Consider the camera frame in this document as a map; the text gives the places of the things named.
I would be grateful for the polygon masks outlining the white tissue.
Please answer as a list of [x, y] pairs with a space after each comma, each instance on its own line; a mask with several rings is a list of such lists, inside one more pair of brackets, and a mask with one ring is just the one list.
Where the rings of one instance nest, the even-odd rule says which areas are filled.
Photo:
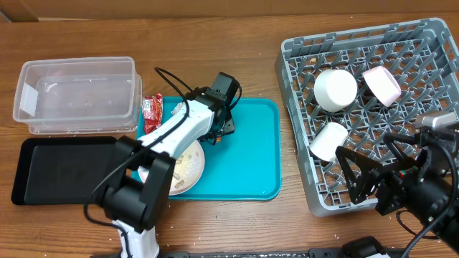
[[178, 103], [175, 108], [171, 111], [172, 115], [184, 114], [186, 112], [186, 105], [184, 102]]

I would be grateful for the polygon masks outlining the white bowl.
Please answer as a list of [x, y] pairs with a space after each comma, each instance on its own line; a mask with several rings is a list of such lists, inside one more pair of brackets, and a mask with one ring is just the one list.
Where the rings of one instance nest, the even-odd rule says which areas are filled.
[[346, 70], [325, 70], [314, 83], [314, 96], [318, 105], [327, 112], [340, 111], [356, 99], [357, 82]]

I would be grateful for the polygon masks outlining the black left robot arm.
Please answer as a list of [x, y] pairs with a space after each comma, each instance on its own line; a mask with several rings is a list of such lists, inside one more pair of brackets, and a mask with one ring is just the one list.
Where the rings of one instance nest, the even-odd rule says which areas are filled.
[[169, 200], [176, 161], [196, 140], [216, 143], [234, 133], [231, 111], [241, 95], [240, 83], [220, 72], [211, 86], [182, 94], [180, 109], [155, 131], [115, 142], [108, 174], [88, 199], [103, 209], [104, 225], [118, 231], [118, 257], [160, 255], [155, 225]]

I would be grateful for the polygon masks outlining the red snack wrapper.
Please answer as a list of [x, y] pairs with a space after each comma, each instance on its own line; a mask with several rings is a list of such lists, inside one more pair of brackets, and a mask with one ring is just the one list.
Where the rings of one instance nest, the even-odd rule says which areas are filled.
[[162, 94], [157, 93], [152, 96], [145, 96], [142, 101], [143, 131], [145, 134], [152, 133], [162, 124], [163, 119]]

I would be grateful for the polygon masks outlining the large white plate with peanuts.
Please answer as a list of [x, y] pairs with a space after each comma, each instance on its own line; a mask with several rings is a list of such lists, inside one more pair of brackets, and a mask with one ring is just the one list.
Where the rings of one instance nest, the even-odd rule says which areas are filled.
[[176, 196], [190, 190], [201, 178], [204, 164], [204, 150], [195, 140], [176, 157], [169, 195]]

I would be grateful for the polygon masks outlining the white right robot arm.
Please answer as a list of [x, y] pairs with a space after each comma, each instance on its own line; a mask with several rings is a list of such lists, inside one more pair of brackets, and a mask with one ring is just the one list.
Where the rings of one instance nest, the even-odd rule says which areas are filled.
[[374, 195], [381, 215], [408, 211], [420, 221], [423, 228], [401, 257], [428, 232], [457, 251], [458, 133], [425, 128], [413, 136], [387, 133], [383, 141], [396, 158], [385, 166], [345, 147], [336, 149], [351, 201], [359, 204]]

